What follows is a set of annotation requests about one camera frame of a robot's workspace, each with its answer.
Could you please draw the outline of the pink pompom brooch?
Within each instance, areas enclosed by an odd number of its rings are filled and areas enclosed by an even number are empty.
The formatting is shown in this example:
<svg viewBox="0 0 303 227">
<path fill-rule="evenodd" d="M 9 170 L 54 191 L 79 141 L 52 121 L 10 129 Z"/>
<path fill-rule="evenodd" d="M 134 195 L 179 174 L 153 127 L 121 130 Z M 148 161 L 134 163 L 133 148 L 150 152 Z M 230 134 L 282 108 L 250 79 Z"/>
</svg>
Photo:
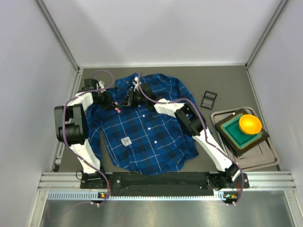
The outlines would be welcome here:
<svg viewBox="0 0 303 227">
<path fill-rule="evenodd" d="M 118 112 L 118 113 L 121 113 L 121 105 L 118 103 L 118 102 L 115 102 L 115 110 Z"/>
</svg>

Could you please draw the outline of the blue plaid button shirt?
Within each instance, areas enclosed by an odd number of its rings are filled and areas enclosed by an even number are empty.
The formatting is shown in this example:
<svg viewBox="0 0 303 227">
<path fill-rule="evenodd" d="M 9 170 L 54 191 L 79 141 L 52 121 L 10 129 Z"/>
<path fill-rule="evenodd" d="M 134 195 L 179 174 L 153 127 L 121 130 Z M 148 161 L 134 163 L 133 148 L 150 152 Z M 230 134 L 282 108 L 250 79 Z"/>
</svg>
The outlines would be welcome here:
<svg viewBox="0 0 303 227">
<path fill-rule="evenodd" d="M 159 114 L 145 104 L 104 111 L 97 104 L 87 110 L 89 144 L 101 157 L 100 137 L 113 165 L 131 172 L 156 175 L 180 170 L 198 156 L 193 138 L 185 135 L 176 118 Z M 130 137 L 125 147 L 121 139 Z"/>
</svg>

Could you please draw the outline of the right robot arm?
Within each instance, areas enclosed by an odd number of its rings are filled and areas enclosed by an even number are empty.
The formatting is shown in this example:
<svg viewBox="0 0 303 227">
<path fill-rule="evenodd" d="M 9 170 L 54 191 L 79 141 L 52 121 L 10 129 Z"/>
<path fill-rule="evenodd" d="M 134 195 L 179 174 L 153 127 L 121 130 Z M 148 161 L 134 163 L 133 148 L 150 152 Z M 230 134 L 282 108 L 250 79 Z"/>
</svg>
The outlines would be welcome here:
<svg viewBox="0 0 303 227">
<path fill-rule="evenodd" d="M 158 114 L 165 114 L 177 119 L 183 133 L 192 137 L 209 155 L 214 162 L 218 174 L 209 177 L 208 183 L 215 189 L 221 189 L 234 183 L 240 176 L 244 179 L 239 165 L 231 160 L 213 138 L 202 114 L 188 99 L 167 100 L 156 96 L 146 83 L 135 85 L 122 101 L 122 106 L 137 107 L 145 104 L 150 110 Z"/>
</svg>

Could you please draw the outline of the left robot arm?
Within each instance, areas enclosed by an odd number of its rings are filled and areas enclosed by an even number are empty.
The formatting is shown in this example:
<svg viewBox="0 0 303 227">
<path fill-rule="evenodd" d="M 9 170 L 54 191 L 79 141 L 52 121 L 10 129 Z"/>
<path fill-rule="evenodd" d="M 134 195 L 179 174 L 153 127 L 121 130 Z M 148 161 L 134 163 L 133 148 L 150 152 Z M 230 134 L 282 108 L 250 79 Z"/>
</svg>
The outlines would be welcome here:
<svg viewBox="0 0 303 227">
<path fill-rule="evenodd" d="M 65 105 L 54 108 L 56 137 L 76 155 L 82 165 L 82 181 L 93 182 L 104 178 L 104 169 L 89 144 L 87 109 L 98 104 L 104 110 L 116 107 L 103 81 L 86 79 L 84 87 Z"/>
</svg>

